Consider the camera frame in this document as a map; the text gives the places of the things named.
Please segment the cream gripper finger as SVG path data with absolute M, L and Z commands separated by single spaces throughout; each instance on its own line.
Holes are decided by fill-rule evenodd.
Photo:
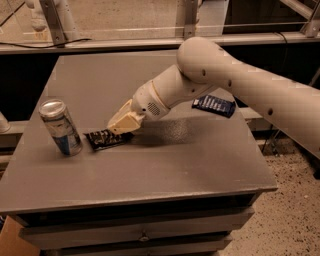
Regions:
M 107 129 L 116 135 L 132 132 L 141 127 L 144 118 L 143 114 L 138 114 L 132 109 L 132 99 L 130 99 L 109 120 Z

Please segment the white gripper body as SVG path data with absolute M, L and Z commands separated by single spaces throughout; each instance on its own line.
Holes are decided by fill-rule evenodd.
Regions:
M 170 111 L 162 102 L 152 80 L 137 89 L 132 97 L 131 110 L 143 115 L 146 120 L 159 120 Z

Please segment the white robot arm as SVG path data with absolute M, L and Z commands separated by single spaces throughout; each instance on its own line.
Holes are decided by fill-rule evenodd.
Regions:
M 184 41 L 176 63 L 137 89 L 109 120 L 115 134 L 159 120 L 182 102 L 217 88 L 234 95 L 320 158 L 320 90 L 241 62 L 202 37 Z

